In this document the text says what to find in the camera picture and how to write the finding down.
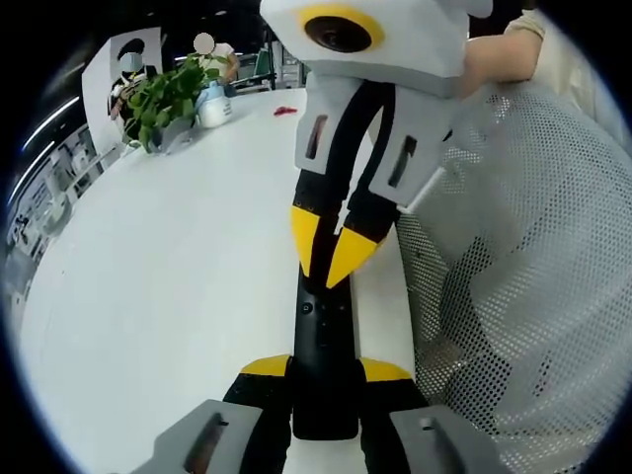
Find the poster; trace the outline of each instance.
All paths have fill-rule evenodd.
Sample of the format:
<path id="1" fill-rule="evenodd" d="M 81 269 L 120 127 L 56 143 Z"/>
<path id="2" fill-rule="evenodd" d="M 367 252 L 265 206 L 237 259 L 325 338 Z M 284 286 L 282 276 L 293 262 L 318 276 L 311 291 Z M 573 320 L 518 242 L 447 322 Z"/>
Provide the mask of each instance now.
<path id="1" fill-rule="evenodd" d="M 104 155 L 122 143 L 122 122 L 110 119 L 108 98 L 119 78 L 118 55 L 131 40 L 142 41 L 143 62 L 162 72 L 160 28 L 127 32 L 106 41 L 92 58 L 81 78 L 83 104 L 88 128 L 98 155 Z"/>

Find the potted plant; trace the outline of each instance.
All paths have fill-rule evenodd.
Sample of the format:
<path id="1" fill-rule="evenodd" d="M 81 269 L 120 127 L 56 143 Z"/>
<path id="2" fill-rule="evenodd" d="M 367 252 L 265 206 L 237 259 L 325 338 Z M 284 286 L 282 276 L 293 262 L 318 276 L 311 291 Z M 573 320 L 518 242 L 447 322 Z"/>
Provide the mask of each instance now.
<path id="1" fill-rule="evenodd" d="M 199 58 L 189 54 L 177 69 L 141 82 L 130 96 L 133 117 L 125 124 L 125 133 L 140 121 L 138 141 L 148 153 L 169 146 L 177 134 L 193 126 L 199 93 L 219 76 L 217 69 L 203 69 Z"/>

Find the camera lens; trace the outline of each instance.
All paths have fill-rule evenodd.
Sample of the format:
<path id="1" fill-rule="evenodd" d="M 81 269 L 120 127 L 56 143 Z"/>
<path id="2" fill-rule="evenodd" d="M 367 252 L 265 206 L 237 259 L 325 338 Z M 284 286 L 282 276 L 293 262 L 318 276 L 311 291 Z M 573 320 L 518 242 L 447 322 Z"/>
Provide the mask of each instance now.
<path id="1" fill-rule="evenodd" d="M 336 52 L 360 52 L 371 46 L 367 30 L 342 17 L 316 17 L 305 24 L 305 33 L 315 42 Z"/>

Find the white table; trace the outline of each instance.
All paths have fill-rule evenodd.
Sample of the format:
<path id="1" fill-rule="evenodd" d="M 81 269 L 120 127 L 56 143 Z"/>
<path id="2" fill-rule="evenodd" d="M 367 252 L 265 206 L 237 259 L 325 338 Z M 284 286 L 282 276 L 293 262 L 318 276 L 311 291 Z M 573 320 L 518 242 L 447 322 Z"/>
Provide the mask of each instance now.
<path id="1" fill-rule="evenodd" d="M 77 202 L 33 280 L 22 364 L 85 472 L 126 473 L 155 436 L 249 361 L 291 353 L 298 259 L 289 209 L 303 90 L 234 100 L 235 117 L 170 156 L 121 158 Z M 371 145 L 362 143 L 365 163 Z M 413 366 L 394 235 L 354 278 L 363 356 Z M 358 440 L 294 440 L 286 473 L 365 472 Z"/>

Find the red object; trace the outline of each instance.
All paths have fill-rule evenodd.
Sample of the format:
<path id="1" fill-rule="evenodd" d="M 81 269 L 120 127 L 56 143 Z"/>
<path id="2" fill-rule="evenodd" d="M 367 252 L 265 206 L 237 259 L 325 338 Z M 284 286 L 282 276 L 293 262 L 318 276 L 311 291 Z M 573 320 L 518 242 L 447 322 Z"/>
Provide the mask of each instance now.
<path id="1" fill-rule="evenodd" d="M 284 114 L 296 114 L 297 112 L 298 109 L 295 109 L 294 107 L 281 106 L 275 110 L 275 117 L 279 117 Z"/>

